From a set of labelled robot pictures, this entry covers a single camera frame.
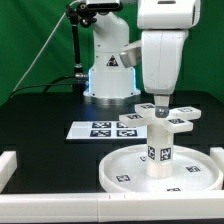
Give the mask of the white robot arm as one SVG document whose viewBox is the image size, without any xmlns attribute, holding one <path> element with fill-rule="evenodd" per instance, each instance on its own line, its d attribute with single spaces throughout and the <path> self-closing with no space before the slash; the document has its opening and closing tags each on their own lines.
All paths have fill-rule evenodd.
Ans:
<svg viewBox="0 0 224 224">
<path fill-rule="evenodd" d="M 137 2 L 141 38 L 129 41 L 129 26 L 115 13 Z M 139 93 L 132 68 L 142 68 L 144 90 L 154 96 L 155 115 L 166 117 L 174 92 L 188 30 L 200 18 L 201 0 L 84 0 L 93 27 L 94 64 L 85 96 L 117 101 Z"/>
</svg>

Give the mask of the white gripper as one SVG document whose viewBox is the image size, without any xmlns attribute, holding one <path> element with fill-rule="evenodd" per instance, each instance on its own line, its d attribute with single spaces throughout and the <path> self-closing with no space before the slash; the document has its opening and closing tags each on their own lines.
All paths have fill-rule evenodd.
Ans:
<svg viewBox="0 0 224 224">
<path fill-rule="evenodd" d="M 142 76 L 146 92 L 155 94 L 155 116 L 169 115 L 169 99 L 181 67 L 188 30 L 200 19 L 201 0 L 139 0 L 137 26 L 142 29 Z"/>
</svg>

